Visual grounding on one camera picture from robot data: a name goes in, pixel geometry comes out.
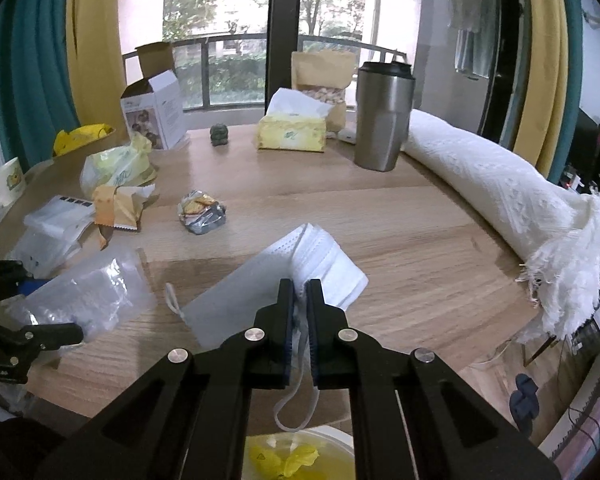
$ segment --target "yellow trash bag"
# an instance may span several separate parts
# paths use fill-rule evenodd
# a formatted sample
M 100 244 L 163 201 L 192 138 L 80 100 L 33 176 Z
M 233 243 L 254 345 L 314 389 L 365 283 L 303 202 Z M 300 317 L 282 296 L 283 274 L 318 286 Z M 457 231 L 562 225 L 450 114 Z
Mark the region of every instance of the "yellow trash bag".
M 108 136 L 113 131 L 113 127 L 108 124 L 87 124 L 67 133 L 60 130 L 54 141 L 53 156 L 64 155 L 72 152 L 85 144 L 94 140 Z
M 353 450 L 316 430 L 247 437 L 243 480 L 350 480 Z

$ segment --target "tumbler lid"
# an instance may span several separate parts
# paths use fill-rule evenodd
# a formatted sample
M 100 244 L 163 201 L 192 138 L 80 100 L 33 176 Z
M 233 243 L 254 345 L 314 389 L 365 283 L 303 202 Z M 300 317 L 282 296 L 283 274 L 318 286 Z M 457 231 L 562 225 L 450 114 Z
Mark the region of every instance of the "tumbler lid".
M 401 63 L 400 61 L 392 61 L 391 63 L 365 61 L 358 70 L 373 74 L 397 76 L 404 79 L 414 79 L 413 75 L 411 75 L 411 65 Z

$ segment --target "cardboard box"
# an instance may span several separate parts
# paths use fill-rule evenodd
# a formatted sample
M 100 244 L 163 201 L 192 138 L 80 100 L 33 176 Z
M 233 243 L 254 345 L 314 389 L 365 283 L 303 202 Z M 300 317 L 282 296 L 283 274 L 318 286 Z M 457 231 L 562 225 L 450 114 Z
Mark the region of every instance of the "cardboard box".
M 186 134 L 180 85 L 169 43 L 138 47 L 144 79 L 126 87 L 120 105 L 126 129 L 144 135 L 154 150 L 168 150 Z
M 176 71 L 171 43 L 158 41 L 136 47 L 142 76 L 151 78 L 167 70 Z

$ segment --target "yellow curtain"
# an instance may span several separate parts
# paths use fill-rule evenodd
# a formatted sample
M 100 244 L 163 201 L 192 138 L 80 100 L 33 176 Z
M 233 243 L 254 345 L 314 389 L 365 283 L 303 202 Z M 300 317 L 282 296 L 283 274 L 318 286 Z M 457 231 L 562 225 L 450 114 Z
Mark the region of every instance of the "yellow curtain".
M 531 0 L 531 28 L 528 86 L 513 151 L 547 177 L 567 91 L 569 52 L 564 0 Z
M 107 123 L 126 137 L 120 96 L 125 75 L 118 0 L 66 0 L 69 81 L 82 124 Z

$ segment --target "metal bolt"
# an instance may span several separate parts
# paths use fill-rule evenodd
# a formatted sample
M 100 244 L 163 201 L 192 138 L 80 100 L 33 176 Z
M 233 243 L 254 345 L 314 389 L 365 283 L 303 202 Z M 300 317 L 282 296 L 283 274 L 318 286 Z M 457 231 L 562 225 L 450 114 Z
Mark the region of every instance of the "metal bolt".
M 184 348 L 174 348 L 167 354 L 167 357 L 172 363 L 181 363 L 187 360 L 187 357 L 189 357 L 189 352 L 187 352 Z
M 436 358 L 436 355 L 428 348 L 416 348 L 413 351 L 413 355 L 422 363 L 430 363 Z
M 244 337 L 249 341 L 260 341 L 264 337 L 264 330 L 261 328 L 250 328 L 244 333 Z
M 338 332 L 338 337 L 343 341 L 355 341 L 358 339 L 358 332 L 353 330 L 352 328 L 343 328 Z

